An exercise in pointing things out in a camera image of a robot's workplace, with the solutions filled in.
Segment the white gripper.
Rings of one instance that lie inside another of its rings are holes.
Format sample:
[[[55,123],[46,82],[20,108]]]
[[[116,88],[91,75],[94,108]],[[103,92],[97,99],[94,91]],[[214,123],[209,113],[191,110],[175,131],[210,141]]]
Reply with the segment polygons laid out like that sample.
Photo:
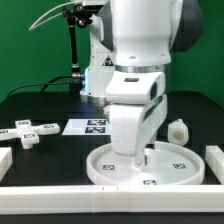
[[[112,149],[120,155],[137,156],[152,140],[167,116],[167,96],[146,105],[117,105],[110,107]],[[145,167],[147,156],[134,158],[136,167]]]

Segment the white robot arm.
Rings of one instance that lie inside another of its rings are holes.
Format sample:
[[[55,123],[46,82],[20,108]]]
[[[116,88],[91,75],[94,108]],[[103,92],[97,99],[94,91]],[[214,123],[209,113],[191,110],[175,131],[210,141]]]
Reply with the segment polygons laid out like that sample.
[[[94,18],[81,96],[106,103],[111,142],[92,151],[87,166],[132,159],[145,166],[167,116],[164,67],[171,54],[189,50],[203,30],[198,0],[108,0]]]

